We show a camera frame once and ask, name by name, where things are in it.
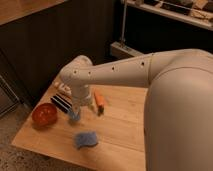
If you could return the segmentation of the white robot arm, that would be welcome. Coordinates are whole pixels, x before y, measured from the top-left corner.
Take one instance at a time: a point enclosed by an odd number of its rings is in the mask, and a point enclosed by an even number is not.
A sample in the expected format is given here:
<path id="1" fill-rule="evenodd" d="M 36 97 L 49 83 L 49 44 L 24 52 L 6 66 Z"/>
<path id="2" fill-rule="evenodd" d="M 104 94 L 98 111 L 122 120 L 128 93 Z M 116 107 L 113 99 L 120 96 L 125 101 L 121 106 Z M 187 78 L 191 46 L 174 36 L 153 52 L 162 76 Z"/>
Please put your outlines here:
<path id="1" fill-rule="evenodd" d="M 94 65 L 80 55 L 60 70 L 72 103 L 91 84 L 144 87 L 146 171 L 213 171 L 213 54 L 182 49 Z"/>

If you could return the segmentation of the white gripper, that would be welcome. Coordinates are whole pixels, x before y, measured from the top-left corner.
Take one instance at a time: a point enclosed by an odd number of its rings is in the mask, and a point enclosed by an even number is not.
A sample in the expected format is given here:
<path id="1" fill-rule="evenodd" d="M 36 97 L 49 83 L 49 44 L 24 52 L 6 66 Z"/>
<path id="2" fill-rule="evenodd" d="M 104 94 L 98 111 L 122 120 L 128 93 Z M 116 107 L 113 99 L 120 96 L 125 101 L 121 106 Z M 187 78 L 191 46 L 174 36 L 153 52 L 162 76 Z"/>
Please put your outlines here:
<path id="1" fill-rule="evenodd" d="M 76 118 L 80 117 L 82 106 L 90 106 L 93 102 L 89 85 L 75 86 L 71 88 L 72 108 Z"/>

